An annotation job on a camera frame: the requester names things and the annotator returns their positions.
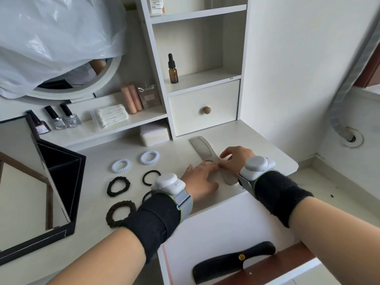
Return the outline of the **black cloth wristband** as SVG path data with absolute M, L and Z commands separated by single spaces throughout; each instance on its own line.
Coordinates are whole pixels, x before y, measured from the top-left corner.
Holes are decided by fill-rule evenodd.
M 277 171 L 268 171 L 253 185 L 255 198 L 280 222 L 289 228 L 289 219 L 295 207 L 314 195 Z
M 122 220 L 120 228 L 129 229 L 139 239 L 150 263 L 159 247 L 180 224 L 181 211 L 174 199 L 164 193 L 154 193 L 148 200 Z

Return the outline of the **white wall pipe flange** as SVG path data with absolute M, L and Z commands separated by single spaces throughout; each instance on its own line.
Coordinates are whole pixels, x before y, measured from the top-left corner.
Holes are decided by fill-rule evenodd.
M 345 130 L 348 131 L 349 133 L 352 133 L 353 138 L 350 141 L 347 141 L 346 139 L 341 139 L 340 140 L 341 146 L 345 148 L 358 148 L 363 145 L 364 137 L 360 131 L 348 126 L 345 128 Z

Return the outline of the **white cotton pad box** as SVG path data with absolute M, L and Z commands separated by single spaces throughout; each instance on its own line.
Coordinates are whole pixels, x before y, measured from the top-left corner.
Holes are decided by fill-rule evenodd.
M 150 147 L 170 140 L 166 124 L 148 123 L 140 126 L 140 138 L 145 147 Z

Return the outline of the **black box with mirror lid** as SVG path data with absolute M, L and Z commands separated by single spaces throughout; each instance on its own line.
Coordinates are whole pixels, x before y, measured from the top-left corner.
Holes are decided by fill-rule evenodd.
M 86 157 L 0 121 L 0 266 L 73 235 Z

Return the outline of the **open white table drawer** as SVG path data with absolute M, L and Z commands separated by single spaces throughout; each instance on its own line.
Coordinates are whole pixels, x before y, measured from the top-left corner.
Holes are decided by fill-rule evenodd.
M 190 215 L 158 250 L 164 285 L 196 285 L 192 268 L 206 259 L 241 252 L 263 241 L 274 244 L 277 254 L 244 262 L 235 275 L 203 285 L 282 285 L 321 262 L 249 193 L 241 193 Z

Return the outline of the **pack of cotton swabs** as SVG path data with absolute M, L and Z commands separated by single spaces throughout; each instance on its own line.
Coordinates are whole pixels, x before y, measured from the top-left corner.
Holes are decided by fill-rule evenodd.
M 95 109 L 92 119 L 99 129 L 105 129 L 129 119 L 125 107 L 121 104 Z

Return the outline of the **dark pink nail polish bottle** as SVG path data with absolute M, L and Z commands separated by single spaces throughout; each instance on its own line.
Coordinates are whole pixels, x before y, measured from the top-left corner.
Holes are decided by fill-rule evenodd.
M 49 127 L 49 125 L 45 121 L 40 120 L 32 110 L 27 110 L 26 114 L 28 114 L 31 117 L 31 120 L 34 123 L 38 135 L 47 134 L 51 132 L 51 128 Z

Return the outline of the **brown window frame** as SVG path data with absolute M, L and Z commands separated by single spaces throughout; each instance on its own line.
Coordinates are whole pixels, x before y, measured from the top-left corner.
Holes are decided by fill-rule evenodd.
M 354 86 L 359 88 L 377 85 L 380 85 L 380 51 L 373 53 L 363 72 L 354 83 Z

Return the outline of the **person's left hand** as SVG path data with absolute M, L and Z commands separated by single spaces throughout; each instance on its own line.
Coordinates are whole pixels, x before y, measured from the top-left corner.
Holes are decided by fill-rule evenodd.
M 210 175 L 218 171 L 219 167 L 216 163 L 202 162 L 196 167 L 191 164 L 187 167 L 181 180 L 185 183 L 185 190 L 192 197 L 193 202 L 200 201 L 212 193 L 206 193 L 206 182 Z

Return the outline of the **small white shelf drawer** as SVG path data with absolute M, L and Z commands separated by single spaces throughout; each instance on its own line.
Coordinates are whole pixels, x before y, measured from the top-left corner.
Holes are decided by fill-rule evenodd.
M 240 80 L 170 96 L 168 98 L 175 135 L 192 133 L 234 121 L 237 116 Z M 204 114 L 205 106 L 211 108 Z

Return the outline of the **amber dropper bottle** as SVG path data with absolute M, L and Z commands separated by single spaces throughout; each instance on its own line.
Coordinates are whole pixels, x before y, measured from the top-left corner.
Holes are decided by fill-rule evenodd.
M 176 69 L 175 61 L 171 53 L 168 54 L 168 67 L 169 67 L 169 79 L 171 84 L 177 84 L 179 82 L 178 72 Z

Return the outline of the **black scrunchie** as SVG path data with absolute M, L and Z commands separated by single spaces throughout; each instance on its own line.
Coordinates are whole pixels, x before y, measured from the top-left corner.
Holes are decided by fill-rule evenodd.
M 122 182 L 124 182 L 124 183 L 125 183 L 125 187 L 124 187 L 123 189 L 121 189 L 120 191 L 114 192 L 114 191 L 112 191 L 112 186 L 113 186 L 117 181 L 122 181 Z M 117 176 L 117 177 L 115 177 L 115 178 L 109 183 L 109 185 L 108 185 L 108 187 L 107 187 L 107 195 L 108 195 L 109 197 L 114 198 L 114 197 L 116 197 L 116 196 L 118 196 L 118 195 L 120 195 L 120 194 L 122 194 L 122 193 L 128 191 L 129 188 L 130 188 L 130 185 L 131 185 L 131 183 L 130 183 L 130 181 L 129 181 L 126 177 L 123 177 L 123 176 Z

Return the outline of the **white shelf unit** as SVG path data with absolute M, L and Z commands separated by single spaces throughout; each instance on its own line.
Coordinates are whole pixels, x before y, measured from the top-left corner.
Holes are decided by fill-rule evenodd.
M 132 0 L 131 9 L 127 9 L 124 1 L 121 0 L 127 23 L 124 55 L 92 60 L 16 99 L 0 96 L 0 121 L 32 110 L 52 129 L 41 137 L 72 150 L 121 138 L 141 125 L 155 122 L 167 124 L 170 136 L 176 139 L 170 96 L 240 80 L 234 121 L 238 120 L 249 0 L 164 0 L 167 13 L 157 17 L 150 16 L 147 0 Z M 170 83 L 169 53 L 178 72 L 177 84 Z M 156 84 L 161 105 L 131 115 L 121 92 L 121 86 L 130 83 L 136 89 L 145 83 Z M 54 128 L 45 106 L 50 105 L 63 118 L 62 103 L 78 115 L 81 125 L 63 130 Z M 92 112 L 113 105 L 123 105 L 129 119 L 99 129 Z

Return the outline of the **person's left forearm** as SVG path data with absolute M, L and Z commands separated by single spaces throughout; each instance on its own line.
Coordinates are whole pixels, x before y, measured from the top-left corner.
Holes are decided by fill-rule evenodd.
M 132 285 L 145 262 L 139 239 L 129 229 L 119 228 L 46 285 Z

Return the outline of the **person's right forearm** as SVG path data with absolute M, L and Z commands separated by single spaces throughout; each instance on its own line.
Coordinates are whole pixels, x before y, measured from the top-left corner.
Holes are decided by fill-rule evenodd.
M 314 197 L 289 227 L 342 285 L 380 285 L 380 228 Z

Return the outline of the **translucent white plastic bag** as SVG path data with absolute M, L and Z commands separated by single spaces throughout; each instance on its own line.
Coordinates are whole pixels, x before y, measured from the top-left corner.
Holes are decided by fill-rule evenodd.
M 127 52 L 121 0 L 0 0 L 0 96 Z

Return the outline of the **brown scrunchie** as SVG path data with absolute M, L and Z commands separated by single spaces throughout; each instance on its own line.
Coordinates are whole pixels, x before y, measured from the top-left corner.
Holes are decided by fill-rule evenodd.
M 113 215 L 115 211 L 121 207 L 128 207 L 130 209 L 130 213 L 136 211 L 136 205 L 132 201 L 127 200 L 127 201 L 120 201 L 120 202 L 115 203 L 114 205 L 110 207 L 106 215 L 106 222 L 110 228 L 118 228 L 123 223 L 124 220 L 113 219 Z

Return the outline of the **white box with red label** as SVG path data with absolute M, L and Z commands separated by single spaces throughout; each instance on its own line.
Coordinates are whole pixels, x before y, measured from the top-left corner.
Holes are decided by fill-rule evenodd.
M 164 0 L 147 0 L 148 10 L 151 17 L 165 14 Z

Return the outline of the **glitter nail polish bottle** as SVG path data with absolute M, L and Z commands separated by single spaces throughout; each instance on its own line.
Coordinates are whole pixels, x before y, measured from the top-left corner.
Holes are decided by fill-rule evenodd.
M 60 108 L 64 113 L 63 121 L 69 128 L 81 125 L 81 120 L 77 114 L 73 114 L 66 103 L 60 104 Z

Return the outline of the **wrapped perfume bottle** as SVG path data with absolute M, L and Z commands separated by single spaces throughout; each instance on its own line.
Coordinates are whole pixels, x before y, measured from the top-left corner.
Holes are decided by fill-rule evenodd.
M 144 109 L 161 105 L 160 94 L 156 84 L 147 85 L 145 83 L 143 86 L 138 86 L 137 91 Z

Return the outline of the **person's right hand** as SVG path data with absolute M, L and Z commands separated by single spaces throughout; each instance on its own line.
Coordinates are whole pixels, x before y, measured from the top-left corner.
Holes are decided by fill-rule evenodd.
M 239 163 L 239 174 L 241 169 L 245 166 L 246 161 L 255 157 L 251 149 L 242 146 L 228 147 L 220 155 L 220 162 L 236 162 Z

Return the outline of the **silver nail polish bottle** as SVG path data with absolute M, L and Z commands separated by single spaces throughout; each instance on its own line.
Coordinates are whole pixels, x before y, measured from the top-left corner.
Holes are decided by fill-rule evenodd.
M 45 106 L 45 111 L 51 117 L 53 124 L 54 124 L 54 128 L 56 130 L 63 130 L 63 129 L 68 128 L 68 126 L 65 124 L 62 117 L 60 117 L 50 105 Z

